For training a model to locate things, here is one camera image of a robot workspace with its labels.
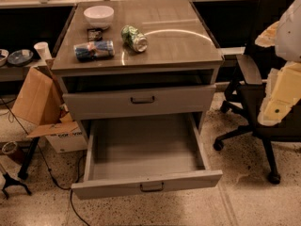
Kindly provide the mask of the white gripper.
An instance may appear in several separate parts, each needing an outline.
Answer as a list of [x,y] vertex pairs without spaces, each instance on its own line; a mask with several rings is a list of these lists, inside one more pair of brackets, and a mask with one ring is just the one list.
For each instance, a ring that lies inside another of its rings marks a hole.
[[280,70],[272,69],[268,74],[258,122],[264,126],[280,123],[300,99],[301,63],[289,61]]

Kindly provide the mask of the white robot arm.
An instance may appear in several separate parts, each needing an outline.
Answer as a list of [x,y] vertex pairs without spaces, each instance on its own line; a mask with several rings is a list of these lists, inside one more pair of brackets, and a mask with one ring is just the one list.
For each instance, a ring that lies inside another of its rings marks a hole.
[[277,57],[286,61],[281,69],[269,72],[257,118],[261,125],[272,126],[280,123],[301,99],[301,0],[294,0],[255,43],[274,46]]

